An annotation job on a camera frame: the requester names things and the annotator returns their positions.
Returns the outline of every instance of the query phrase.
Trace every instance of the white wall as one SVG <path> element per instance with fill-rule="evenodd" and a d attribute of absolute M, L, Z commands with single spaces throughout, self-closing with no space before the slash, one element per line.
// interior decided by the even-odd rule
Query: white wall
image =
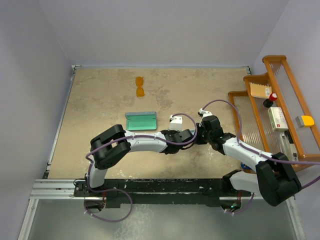
<path fill-rule="evenodd" d="M 39 0 L 72 64 L 247 66 L 288 0 Z"/>
<path fill-rule="evenodd" d="M 253 73 L 262 74 L 265 55 L 286 55 L 299 87 L 320 126 L 320 1 L 290 0 L 261 53 L 253 64 Z M 308 177 L 302 183 L 320 175 L 320 167 L 299 173 Z M 320 182 L 301 191 L 296 198 L 307 239 L 319 239 Z"/>
<path fill-rule="evenodd" d="M 17 239 L 71 79 L 37 0 L 0 1 L 0 238 Z"/>

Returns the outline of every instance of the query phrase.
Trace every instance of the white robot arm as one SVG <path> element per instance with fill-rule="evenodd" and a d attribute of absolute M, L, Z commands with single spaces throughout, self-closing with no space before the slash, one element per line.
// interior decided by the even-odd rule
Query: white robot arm
<path fill-rule="evenodd" d="M 210 144 L 214 150 L 241 161 L 256 172 L 256 174 L 251 174 L 235 170 L 227 174 L 222 179 L 225 179 L 231 189 L 259 193 L 272 206 L 277 206 L 302 189 L 290 164 L 276 164 L 262 156 L 288 160 L 286 155 L 281 152 L 272 154 L 260 151 L 240 141 L 242 145 L 256 150 L 259 154 L 253 153 L 240 146 L 235 135 L 224 133 L 218 118 L 211 112 L 200 109 L 198 114 L 202 120 L 196 124 L 197 135 L 193 144 Z M 93 151 L 111 140 L 124 137 L 128 138 L 118 141 L 114 147 L 109 145 L 93 154 L 94 163 L 89 173 L 91 188 L 102 186 L 107 169 L 117 164 L 127 153 L 152 151 L 176 154 L 183 149 L 183 145 L 173 145 L 165 141 L 186 143 L 194 135 L 189 129 L 182 131 L 181 116 L 170 116 L 169 129 L 156 133 L 134 133 L 124 130 L 121 125 L 114 125 L 91 140 L 91 150 Z"/>

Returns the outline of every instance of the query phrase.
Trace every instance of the cardboard box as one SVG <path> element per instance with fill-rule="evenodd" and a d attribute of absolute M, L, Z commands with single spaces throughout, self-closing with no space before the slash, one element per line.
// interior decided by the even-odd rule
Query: cardboard box
<path fill-rule="evenodd" d="M 268 110 L 269 119 L 274 132 L 284 132 L 288 130 L 285 115 L 281 107 L 270 107 Z"/>

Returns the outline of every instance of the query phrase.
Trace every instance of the wooden shelf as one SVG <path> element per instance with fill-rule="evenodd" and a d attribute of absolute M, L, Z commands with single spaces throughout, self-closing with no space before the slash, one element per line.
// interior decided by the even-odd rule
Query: wooden shelf
<path fill-rule="evenodd" d="M 320 133 L 317 126 L 299 128 L 295 122 L 297 116 L 311 116 L 311 113 L 288 65 L 286 56 L 269 55 L 265 56 L 262 61 L 264 62 L 267 72 L 261 75 L 247 75 L 243 80 L 247 89 L 246 96 L 250 100 L 264 150 L 271 153 L 276 151 L 275 141 L 277 137 L 274 136 L 276 133 L 270 131 L 270 122 L 265 120 L 266 114 L 264 108 L 260 106 L 260 104 L 262 104 L 261 100 L 259 101 L 257 98 L 251 96 L 250 83 L 269 84 L 272 87 L 272 92 L 277 94 L 276 105 L 282 108 L 298 153 L 299 161 L 320 162 Z M 235 104 L 235 96 L 244 95 L 243 91 L 229 92 L 229 98 L 233 104 Z M 239 130 L 239 120 L 235 111 L 233 115 L 235 125 L 237 130 Z M 310 166 L 311 165 L 294 165 L 293 167 L 294 170 L 298 172 Z"/>

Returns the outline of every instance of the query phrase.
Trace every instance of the green plastic case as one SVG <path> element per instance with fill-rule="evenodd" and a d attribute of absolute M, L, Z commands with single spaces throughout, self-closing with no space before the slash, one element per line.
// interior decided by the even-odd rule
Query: green plastic case
<path fill-rule="evenodd" d="M 126 112 L 126 129 L 129 131 L 146 131 L 157 129 L 155 111 Z"/>

